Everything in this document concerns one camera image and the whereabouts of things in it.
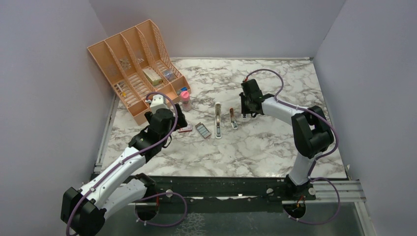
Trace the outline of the long white stapler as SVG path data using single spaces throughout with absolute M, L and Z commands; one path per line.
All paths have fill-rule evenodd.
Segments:
M 222 138 L 221 131 L 221 103 L 216 102 L 215 104 L 215 138 Z

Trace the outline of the staple box tray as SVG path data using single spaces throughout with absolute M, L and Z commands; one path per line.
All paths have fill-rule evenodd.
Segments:
M 207 127 L 202 124 L 201 122 L 195 125 L 197 132 L 204 138 L 207 139 L 211 136 L 211 132 L 207 129 Z

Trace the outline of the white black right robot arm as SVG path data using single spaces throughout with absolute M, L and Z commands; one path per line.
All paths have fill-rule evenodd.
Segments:
M 241 112 L 270 116 L 289 125 L 298 151 L 293 168 L 284 179 L 284 195 L 290 200 L 300 197 L 310 182 L 317 158 L 334 142 L 334 136 L 322 108 L 296 106 L 263 94 L 256 80 L 241 83 Z

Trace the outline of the red staple box sleeve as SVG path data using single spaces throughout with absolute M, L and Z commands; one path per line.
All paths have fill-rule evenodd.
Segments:
M 184 128 L 180 128 L 178 130 L 179 133 L 185 133 L 185 132 L 191 132 L 191 131 L 192 131 L 192 126 L 191 125 L 189 125 L 187 127 L 184 127 Z

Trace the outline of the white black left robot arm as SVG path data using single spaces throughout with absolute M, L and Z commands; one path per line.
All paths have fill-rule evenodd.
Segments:
M 68 236 L 95 236 L 105 221 L 134 201 L 148 202 L 161 196 L 155 181 L 146 174 L 122 183 L 169 145 L 172 133 L 188 124 L 179 104 L 170 110 L 165 103 L 151 103 L 145 114 L 149 125 L 135 135 L 106 170 L 79 189 L 68 188 L 62 199 L 61 220 Z

